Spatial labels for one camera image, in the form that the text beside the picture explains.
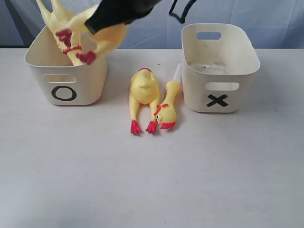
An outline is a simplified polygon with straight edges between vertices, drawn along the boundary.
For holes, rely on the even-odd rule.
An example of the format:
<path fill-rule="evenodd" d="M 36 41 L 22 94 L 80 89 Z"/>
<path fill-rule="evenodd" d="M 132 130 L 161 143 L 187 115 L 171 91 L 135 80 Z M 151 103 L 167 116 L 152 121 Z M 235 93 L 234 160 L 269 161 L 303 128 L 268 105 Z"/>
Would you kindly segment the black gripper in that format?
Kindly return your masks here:
<path fill-rule="evenodd" d="M 85 21 L 88 30 L 98 31 L 119 24 L 131 24 L 151 13 L 159 0 L 103 0 Z"/>

